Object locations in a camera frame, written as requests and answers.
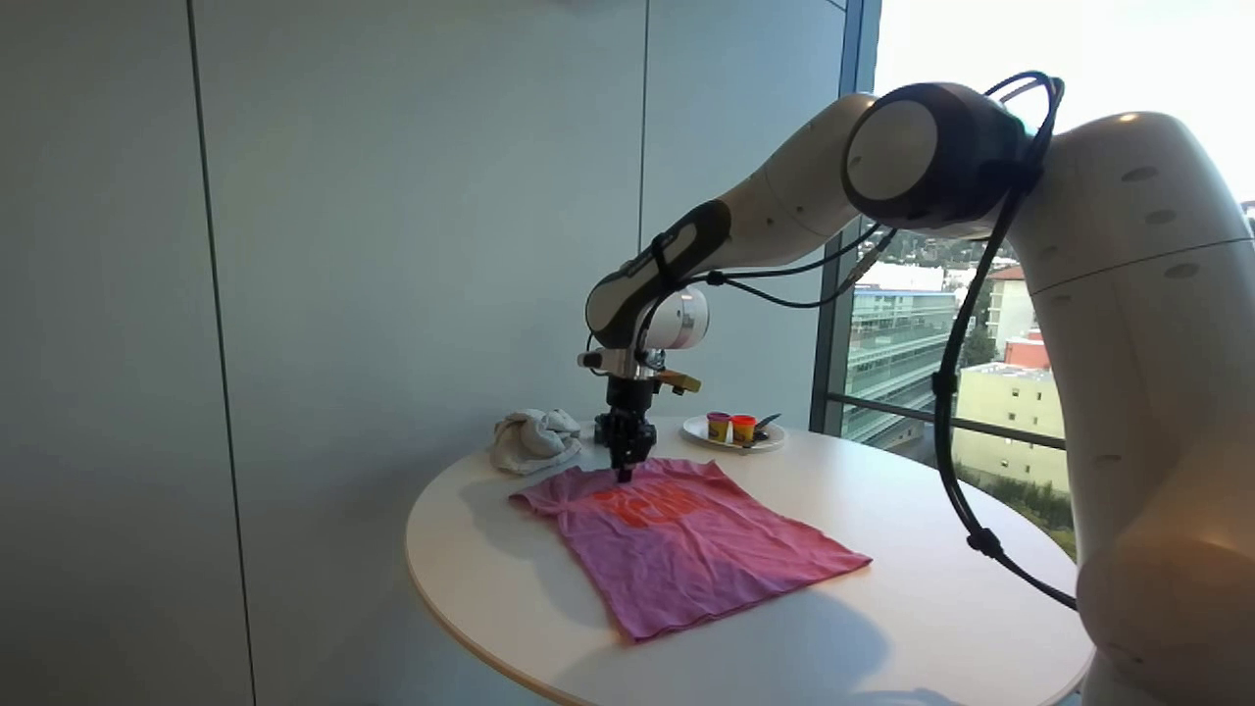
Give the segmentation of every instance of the white tabletop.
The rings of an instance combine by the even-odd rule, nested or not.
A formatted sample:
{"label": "white tabletop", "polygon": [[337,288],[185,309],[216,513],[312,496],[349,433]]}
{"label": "white tabletop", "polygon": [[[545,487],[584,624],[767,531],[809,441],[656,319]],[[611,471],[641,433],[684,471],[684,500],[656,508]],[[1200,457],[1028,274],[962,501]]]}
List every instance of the white tabletop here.
{"label": "white tabletop", "polygon": [[[756,501],[871,555],[871,569],[627,649],[584,569],[535,513],[535,479],[466,457],[406,517],[406,565],[433,622],[477,661],[559,703],[966,703],[1062,700],[1091,667],[1074,614],[966,544],[939,484],[909,458],[809,433],[772,453],[711,453],[658,424],[658,458],[712,458]],[[1070,593],[1070,559],[967,492],[1002,548]]]}

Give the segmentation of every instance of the gray wall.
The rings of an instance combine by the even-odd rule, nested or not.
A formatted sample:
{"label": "gray wall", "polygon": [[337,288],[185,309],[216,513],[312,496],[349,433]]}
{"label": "gray wall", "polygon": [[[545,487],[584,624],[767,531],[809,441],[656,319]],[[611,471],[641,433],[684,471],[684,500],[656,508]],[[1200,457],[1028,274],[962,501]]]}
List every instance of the gray wall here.
{"label": "gray wall", "polygon": [[[843,15],[193,12],[207,160],[185,4],[2,0],[0,703],[245,703],[241,615],[264,706],[534,703],[423,615],[403,513],[507,410],[601,410],[584,291],[832,100]],[[658,410],[802,424],[815,319],[712,305]]]}

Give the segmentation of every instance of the window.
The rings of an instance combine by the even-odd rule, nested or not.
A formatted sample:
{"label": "window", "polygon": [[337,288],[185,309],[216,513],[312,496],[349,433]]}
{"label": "window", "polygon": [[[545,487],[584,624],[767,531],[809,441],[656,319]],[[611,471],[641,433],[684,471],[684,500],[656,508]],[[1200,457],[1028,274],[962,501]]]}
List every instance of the window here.
{"label": "window", "polygon": [[[1244,0],[868,0],[861,85],[990,85],[1015,71],[1065,82],[1057,130],[1119,109],[1166,109],[1211,153],[1255,220],[1255,106],[1231,102],[1255,4]],[[971,245],[907,232],[827,319],[815,429],[933,458],[929,373],[971,279]],[[1062,412],[1015,250],[1002,249],[962,356],[954,458],[1070,544]]]}

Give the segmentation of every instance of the robotic arm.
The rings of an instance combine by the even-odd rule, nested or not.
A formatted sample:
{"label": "robotic arm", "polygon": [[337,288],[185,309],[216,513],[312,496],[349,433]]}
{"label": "robotic arm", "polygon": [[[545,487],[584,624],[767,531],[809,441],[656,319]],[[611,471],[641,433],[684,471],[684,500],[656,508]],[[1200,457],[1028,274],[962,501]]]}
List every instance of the robotic arm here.
{"label": "robotic arm", "polygon": [[990,100],[921,82],[840,100],[747,181],[601,279],[584,321],[607,377],[601,444],[648,458],[673,385],[649,351],[703,339],[684,284],[824,249],[852,218],[947,237],[1034,181],[1011,245],[1053,361],[1098,645],[1085,703],[1255,703],[1255,250],[1239,203],[1166,116],[1077,126],[1024,173]]}

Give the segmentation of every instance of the pink shirt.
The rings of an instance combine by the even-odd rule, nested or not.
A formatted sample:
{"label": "pink shirt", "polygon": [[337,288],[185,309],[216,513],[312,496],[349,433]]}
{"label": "pink shirt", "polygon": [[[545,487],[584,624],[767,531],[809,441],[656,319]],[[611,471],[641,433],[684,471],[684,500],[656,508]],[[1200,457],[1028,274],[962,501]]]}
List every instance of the pink shirt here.
{"label": "pink shirt", "polygon": [[648,458],[631,484],[559,471],[512,500],[554,517],[631,645],[871,565],[712,463]]}

